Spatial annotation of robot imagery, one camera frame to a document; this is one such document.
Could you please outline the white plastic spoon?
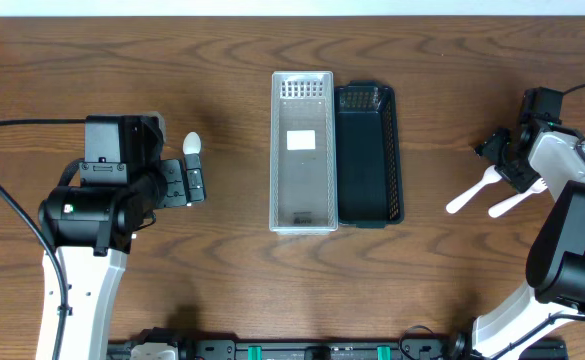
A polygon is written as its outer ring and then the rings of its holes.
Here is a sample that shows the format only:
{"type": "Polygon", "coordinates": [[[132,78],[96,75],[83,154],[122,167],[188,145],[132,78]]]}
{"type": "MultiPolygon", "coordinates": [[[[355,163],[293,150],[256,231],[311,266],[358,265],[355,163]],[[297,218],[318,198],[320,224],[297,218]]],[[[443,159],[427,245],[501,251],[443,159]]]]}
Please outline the white plastic spoon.
{"type": "Polygon", "coordinates": [[[202,149],[202,141],[196,132],[190,132],[183,140],[182,150],[184,155],[199,154],[202,149]]]}
{"type": "Polygon", "coordinates": [[[482,178],[468,190],[458,195],[452,201],[450,201],[445,210],[449,214],[455,214],[462,209],[476,194],[478,194],[484,187],[497,183],[502,179],[501,175],[497,172],[494,165],[488,167],[483,173],[482,178]]]}

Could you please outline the white plastic fork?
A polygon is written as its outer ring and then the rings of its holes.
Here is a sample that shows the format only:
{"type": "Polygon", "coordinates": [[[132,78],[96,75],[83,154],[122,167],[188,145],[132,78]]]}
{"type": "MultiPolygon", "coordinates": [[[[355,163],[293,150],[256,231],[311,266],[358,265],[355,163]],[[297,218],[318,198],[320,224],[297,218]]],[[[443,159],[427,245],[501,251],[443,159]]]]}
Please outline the white plastic fork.
{"type": "Polygon", "coordinates": [[[539,178],[523,193],[518,193],[490,207],[488,209],[488,215],[492,218],[498,218],[522,201],[526,200],[529,196],[542,193],[546,189],[547,184],[545,180],[539,178]]]}

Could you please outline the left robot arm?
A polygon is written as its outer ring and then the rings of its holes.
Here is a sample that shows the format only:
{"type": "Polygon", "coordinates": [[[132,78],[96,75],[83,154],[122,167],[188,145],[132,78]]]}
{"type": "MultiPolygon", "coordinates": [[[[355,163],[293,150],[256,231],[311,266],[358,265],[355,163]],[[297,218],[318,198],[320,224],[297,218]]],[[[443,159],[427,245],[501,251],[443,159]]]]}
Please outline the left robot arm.
{"type": "Polygon", "coordinates": [[[91,163],[71,162],[39,220],[51,254],[44,257],[45,296],[36,356],[39,359],[103,359],[118,287],[136,232],[155,221],[158,209],[190,206],[204,200],[199,154],[157,160],[132,180],[125,163],[97,162],[100,175],[113,181],[79,186],[91,163]]]}

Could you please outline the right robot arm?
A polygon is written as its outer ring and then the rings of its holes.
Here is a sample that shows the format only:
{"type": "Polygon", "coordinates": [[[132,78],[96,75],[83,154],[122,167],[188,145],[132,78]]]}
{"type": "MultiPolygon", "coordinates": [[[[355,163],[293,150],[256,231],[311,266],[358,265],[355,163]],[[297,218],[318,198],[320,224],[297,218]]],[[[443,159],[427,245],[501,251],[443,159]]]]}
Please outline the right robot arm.
{"type": "Polygon", "coordinates": [[[530,248],[522,285],[452,340],[449,359],[517,359],[557,328],[585,322],[585,136],[535,121],[514,147],[508,140],[500,130],[477,151],[510,183],[518,174],[542,181],[555,204],[530,248]]]}

